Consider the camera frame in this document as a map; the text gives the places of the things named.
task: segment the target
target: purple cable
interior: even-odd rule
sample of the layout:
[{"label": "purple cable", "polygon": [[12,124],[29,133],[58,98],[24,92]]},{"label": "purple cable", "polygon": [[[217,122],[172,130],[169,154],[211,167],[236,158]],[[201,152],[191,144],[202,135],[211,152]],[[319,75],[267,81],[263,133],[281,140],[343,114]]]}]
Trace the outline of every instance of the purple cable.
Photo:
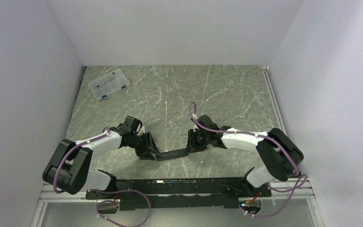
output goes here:
[{"label": "purple cable", "polygon": [[[105,127],[102,132],[109,132],[109,127]],[[106,137],[107,134],[104,134],[104,135],[101,135],[101,136],[98,136],[98,137],[95,137],[95,138],[92,138],[90,139],[90,142],[94,142],[94,141],[97,141],[97,140],[100,140],[104,137]],[[72,147],[67,153],[66,155],[62,158],[62,161],[59,163],[59,166],[58,166],[58,169],[56,170],[56,173],[55,173],[55,177],[53,178],[53,191],[57,194],[59,193],[63,193],[64,191],[59,191],[58,190],[58,178],[59,178],[59,172],[61,171],[62,167],[63,167],[63,164],[66,162],[66,159],[70,156],[70,154],[75,151],[77,148],[83,146],[83,145],[86,145],[87,144],[87,141],[84,141],[82,143],[79,143],[77,145],[75,145],[74,147]]]},{"label": "purple cable", "polygon": [[[191,112],[191,106],[194,105],[194,113],[197,112],[197,104],[195,104],[195,102],[192,102],[190,104],[190,108],[189,108],[189,111],[190,111],[190,117],[191,119],[194,121],[194,123],[196,125],[198,125],[200,128],[203,128],[207,131],[211,131],[211,132],[216,132],[216,133],[240,133],[240,134],[248,134],[248,135],[251,135],[251,136],[255,136],[255,133],[252,133],[250,131],[237,131],[237,132],[234,132],[234,131],[220,131],[220,130],[214,130],[214,129],[209,129],[203,125],[201,125],[197,119],[194,118],[193,116],[193,113]],[[280,145],[280,143],[278,143],[275,139],[269,137],[269,136],[264,136],[264,135],[259,135],[258,134],[258,137],[261,137],[261,138],[264,138],[264,139],[267,139],[271,142],[273,142],[277,147],[280,148],[280,150],[283,152],[283,154],[286,156],[287,160],[289,160],[290,164],[292,164],[293,168],[294,168],[294,172],[293,172],[293,176],[297,176],[299,171],[298,171],[298,167],[297,165],[294,163],[294,161],[292,160],[292,158],[290,157],[290,155],[287,153],[287,151],[283,148],[282,145]]]},{"label": "purple cable", "polygon": [[148,218],[149,218],[149,215],[151,214],[151,203],[149,202],[148,197],[147,197],[146,195],[144,195],[144,194],[143,194],[142,192],[140,192],[140,191],[133,190],[133,189],[121,190],[121,191],[117,191],[117,192],[105,192],[105,191],[101,191],[101,190],[97,190],[97,189],[93,189],[93,191],[96,191],[96,192],[99,192],[99,193],[102,193],[102,194],[118,194],[118,193],[122,193],[122,192],[135,192],[135,193],[138,193],[138,194],[142,195],[142,196],[144,197],[144,199],[147,201],[147,203],[148,203],[148,214],[147,214],[147,217],[144,219],[144,221],[142,221],[140,224],[138,224],[138,225],[136,225],[136,226],[124,226],[124,225],[119,224],[119,223],[117,223],[117,222],[113,221],[112,219],[107,218],[107,217],[105,217],[104,215],[102,215],[102,214],[100,214],[100,213],[99,213],[98,208],[99,208],[99,206],[100,206],[101,204],[104,204],[104,203],[113,203],[113,204],[117,204],[117,202],[112,201],[112,200],[105,200],[105,201],[102,201],[102,202],[100,202],[99,204],[97,204],[97,205],[96,205],[96,213],[98,214],[98,217],[101,217],[101,218],[103,218],[103,219],[105,219],[105,220],[107,220],[107,221],[109,221],[109,222],[111,222],[112,224],[115,224],[115,225],[117,225],[117,226],[120,226],[120,227],[140,227],[140,226],[142,226],[143,224],[145,224],[145,223],[147,222],[147,220],[148,220]]},{"label": "purple cable", "polygon": [[[297,185],[298,182],[301,180],[302,177],[304,177],[304,180],[301,182],[300,185]],[[280,209],[278,209],[275,213],[269,214],[269,215],[254,215],[252,217],[253,218],[270,218],[270,217],[273,217],[273,216],[277,215],[278,213],[282,212],[282,210],[287,206],[287,204],[289,203],[290,199],[292,198],[294,191],[297,188],[299,188],[300,186],[302,186],[306,181],[307,181],[307,174],[303,174],[303,175],[301,175],[298,178],[297,182],[295,183],[294,187],[292,188],[292,192],[290,193],[289,197],[287,198],[287,200],[285,201],[285,203],[283,204],[283,206]]]},{"label": "purple cable", "polygon": [[[248,134],[248,135],[251,135],[251,136],[255,136],[255,133],[252,133],[252,132],[249,132],[249,131],[237,131],[237,132],[234,132],[234,131],[220,131],[220,130],[213,130],[213,129],[209,129],[209,128],[207,128],[207,127],[204,127],[203,125],[201,125],[198,121],[197,121],[197,119],[195,119],[194,118],[194,116],[193,116],[193,113],[191,112],[191,106],[192,105],[194,105],[194,113],[196,113],[197,112],[197,104],[195,103],[195,102],[192,102],[191,104],[190,104],[190,107],[189,107],[189,112],[190,112],[190,117],[191,117],[191,119],[194,121],[194,123],[197,125],[197,126],[199,126],[200,128],[203,128],[203,129],[205,129],[205,130],[207,130],[207,131],[211,131],[211,132],[216,132],[216,133],[242,133],[242,134]],[[280,145],[280,143],[278,143],[275,139],[273,139],[273,138],[271,138],[271,137],[269,137],[269,136],[264,136],[264,135],[258,135],[259,137],[261,137],[261,138],[264,138],[264,139],[267,139],[267,140],[269,140],[269,141],[271,141],[271,142],[273,142],[276,146],[278,146],[279,148],[280,148],[280,150],[283,152],[283,154],[286,156],[286,158],[287,158],[287,160],[289,160],[289,162],[290,162],[290,164],[292,164],[292,166],[293,166],[293,168],[294,168],[294,174],[293,174],[293,176],[297,176],[298,175],[298,173],[299,173],[299,171],[298,171],[298,167],[297,167],[297,165],[294,163],[294,161],[292,160],[292,158],[290,157],[290,155],[286,152],[286,150],[282,147],[282,145]],[[281,191],[281,190],[277,190],[277,189],[275,189],[275,188],[272,188],[272,187],[270,187],[270,185],[269,185],[269,183],[268,183],[268,187],[270,188],[270,189],[272,189],[272,190],[274,190],[274,191],[276,191],[276,192],[290,192],[291,191],[291,193],[290,193],[290,195],[289,195],[289,197],[287,198],[287,200],[286,200],[286,202],[283,204],[283,206],[278,210],[278,211],[276,211],[275,213],[273,213],[273,214],[269,214],[269,215],[254,215],[253,217],[256,217],[256,218],[270,218],[270,217],[273,217],[273,216],[275,216],[275,215],[277,215],[278,213],[280,213],[285,207],[286,207],[286,205],[289,203],[289,201],[290,201],[290,199],[292,198],[292,196],[293,196],[293,193],[294,193],[294,191],[297,189],[297,188],[299,188],[299,187],[301,187],[301,186],[303,186],[304,185],[304,183],[307,181],[307,175],[306,174],[303,174],[303,175],[301,175],[298,179],[297,179],[297,182],[294,184],[294,187],[293,188],[291,188],[291,189],[288,189],[288,190],[285,190],[285,191]]]}]

